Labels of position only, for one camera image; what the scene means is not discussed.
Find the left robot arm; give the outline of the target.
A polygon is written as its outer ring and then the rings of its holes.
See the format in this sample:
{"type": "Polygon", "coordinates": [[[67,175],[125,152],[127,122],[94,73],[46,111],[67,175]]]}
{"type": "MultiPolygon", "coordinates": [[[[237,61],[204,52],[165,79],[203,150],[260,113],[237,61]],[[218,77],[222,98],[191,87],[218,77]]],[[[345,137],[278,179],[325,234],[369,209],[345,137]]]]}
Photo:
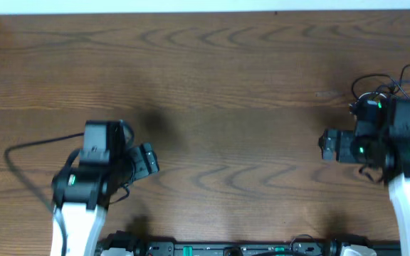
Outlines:
{"type": "Polygon", "coordinates": [[[150,143],[135,146],[123,120],[85,123],[83,147],[53,177],[52,255],[93,255],[112,196],[159,172],[150,143]]]}

